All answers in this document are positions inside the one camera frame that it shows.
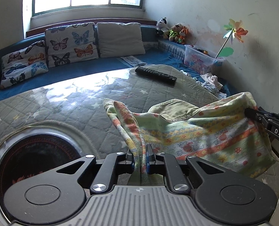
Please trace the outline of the colourful patterned child shirt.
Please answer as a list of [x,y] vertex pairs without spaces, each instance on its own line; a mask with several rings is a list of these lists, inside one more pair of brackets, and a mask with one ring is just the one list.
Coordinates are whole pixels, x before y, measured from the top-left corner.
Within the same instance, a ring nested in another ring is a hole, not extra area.
[[178,160],[197,156],[245,176],[255,178],[275,163],[264,128],[244,111],[256,109],[249,92],[242,92],[203,107],[171,99],[134,113],[122,103],[104,99],[104,108],[133,154],[130,183],[159,182],[147,172],[147,146]]

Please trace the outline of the pile of white clothes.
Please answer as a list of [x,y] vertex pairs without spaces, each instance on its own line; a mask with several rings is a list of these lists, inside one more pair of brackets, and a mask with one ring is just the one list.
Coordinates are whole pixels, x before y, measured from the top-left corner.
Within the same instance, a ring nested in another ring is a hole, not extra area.
[[231,96],[231,93],[227,86],[224,86],[218,81],[218,77],[214,76],[212,73],[206,73],[204,75],[200,75],[199,78],[191,76],[190,73],[180,70],[184,75],[192,78],[198,85],[205,88],[207,91],[212,93],[218,99],[224,99]]

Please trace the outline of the clear plastic storage box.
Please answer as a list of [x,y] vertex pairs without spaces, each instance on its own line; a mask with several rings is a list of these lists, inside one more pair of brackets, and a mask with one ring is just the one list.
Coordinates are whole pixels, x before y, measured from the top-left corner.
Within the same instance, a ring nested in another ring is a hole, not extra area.
[[183,64],[201,75],[213,73],[216,68],[221,67],[224,62],[225,58],[216,58],[216,53],[208,51],[203,47],[185,45]]

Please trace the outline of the black remote control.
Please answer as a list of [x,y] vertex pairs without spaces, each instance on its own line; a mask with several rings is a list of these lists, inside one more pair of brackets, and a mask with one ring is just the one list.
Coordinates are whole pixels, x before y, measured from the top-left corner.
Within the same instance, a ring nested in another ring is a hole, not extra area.
[[171,86],[174,86],[177,81],[177,78],[175,76],[171,76],[166,73],[161,73],[159,71],[145,68],[142,66],[135,68],[135,72],[140,76],[144,76]]

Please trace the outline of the black round induction cooktop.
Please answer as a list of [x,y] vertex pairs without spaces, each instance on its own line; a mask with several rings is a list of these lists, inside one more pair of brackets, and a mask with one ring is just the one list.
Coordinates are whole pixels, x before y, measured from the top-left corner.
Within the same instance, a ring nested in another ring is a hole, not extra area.
[[82,149],[70,137],[55,133],[12,136],[0,157],[0,213],[6,221],[4,194],[14,184],[80,158]]

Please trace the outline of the colourful paper pinwheel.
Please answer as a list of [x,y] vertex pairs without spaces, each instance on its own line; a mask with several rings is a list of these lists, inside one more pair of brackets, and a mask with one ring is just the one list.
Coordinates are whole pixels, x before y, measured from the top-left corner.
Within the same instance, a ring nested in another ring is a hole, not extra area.
[[223,26],[224,30],[226,31],[226,34],[223,36],[224,43],[217,52],[215,58],[218,58],[224,47],[226,46],[227,42],[230,42],[230,44],[233,44],[233,41],[236,39],[239,42],[243,43],[243,37],[248,34],[248,30],[245,30],[243,28],[243,21],[235,21],[233,19],[229,19],[229,23],[225,24]]

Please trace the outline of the blue sofa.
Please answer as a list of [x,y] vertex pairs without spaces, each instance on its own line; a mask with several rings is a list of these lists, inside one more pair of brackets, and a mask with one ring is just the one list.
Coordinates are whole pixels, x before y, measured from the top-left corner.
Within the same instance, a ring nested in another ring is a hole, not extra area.
[[[203,82],[204,80],[200,77],[200,74],[189,69],[183,64],[184,60],[184,45],[171,43],[165,40],[157,41],[155,37],[155,29],[150,26],[141,26],[142,41],[150,43],[146,48],[144,55],[137,55],[136,58],[146,64],[155,65],[169,65],[177,70],[183,70],[189,73],[192,77]],[[44,40],[43,34],[24,39],[16,42],[0,50],[0,76],[2,75],[2,57],[8,53],[16,50],[21,50],[25,47],[30,46],[32,43]],[[94,73],[101,73],[105,71],[131,68],[132,64],[126,62],[121,58],[98,58],[89,61],[77,62],[59,67],[52,67],[48,73],[41,74],[32,79],[28,79],[14,85],[13,87],[0,89],[0,101],[9,97],[15,96],[19,93],[26,92],[35,88],[43,87],[45,85],[53,84],[56,82],[77,78],[80,76],[86,76]]]

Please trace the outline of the orange plush lion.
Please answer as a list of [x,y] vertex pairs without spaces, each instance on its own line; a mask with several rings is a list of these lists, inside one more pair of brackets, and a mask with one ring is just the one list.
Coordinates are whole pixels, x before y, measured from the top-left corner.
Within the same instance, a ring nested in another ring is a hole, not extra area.
[[189,34],[189,29],[187,27],[183,27],[183,29],[179,32],[179,38],[177,42],[179,44],[185,45],[185,40]]

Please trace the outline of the brown plush bear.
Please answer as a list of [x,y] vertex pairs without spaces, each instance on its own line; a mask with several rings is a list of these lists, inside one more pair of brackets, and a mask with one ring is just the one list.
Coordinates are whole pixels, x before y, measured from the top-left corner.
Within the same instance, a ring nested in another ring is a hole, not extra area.
[[184,26],[181,23],[172,26],[169,30],[169,41],[177,42],[183,28]]

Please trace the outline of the plain beige cushion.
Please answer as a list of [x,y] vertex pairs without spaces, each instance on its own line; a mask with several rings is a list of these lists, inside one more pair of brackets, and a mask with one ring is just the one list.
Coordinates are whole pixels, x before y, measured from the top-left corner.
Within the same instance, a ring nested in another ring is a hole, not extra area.
[[100,57],[124,57],[146,53],[139,23],[99,22],[96,28]]

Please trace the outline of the upright butterfly print cushion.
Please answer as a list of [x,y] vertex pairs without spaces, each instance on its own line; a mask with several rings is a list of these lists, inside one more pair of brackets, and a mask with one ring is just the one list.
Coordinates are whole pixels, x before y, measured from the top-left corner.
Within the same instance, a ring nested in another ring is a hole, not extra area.
[[87,22],[45,30],[48,66],[98,59],[95,24]]

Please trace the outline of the lying butterfly print cushion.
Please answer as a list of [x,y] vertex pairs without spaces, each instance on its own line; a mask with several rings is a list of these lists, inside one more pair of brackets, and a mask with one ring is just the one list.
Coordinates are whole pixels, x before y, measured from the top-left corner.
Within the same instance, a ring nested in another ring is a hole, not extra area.
[[5,89],[47,72],[45,42],[37,41],[2,57],[0,87]]

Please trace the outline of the black white plush cow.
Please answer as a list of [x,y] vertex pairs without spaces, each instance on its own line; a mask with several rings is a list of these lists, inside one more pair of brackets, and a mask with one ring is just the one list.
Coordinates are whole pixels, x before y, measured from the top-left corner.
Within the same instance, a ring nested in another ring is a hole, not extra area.
[[167,18],[161,18],[156,25],[156,35],[159,38],[168,39],[170,28],[167,26]]

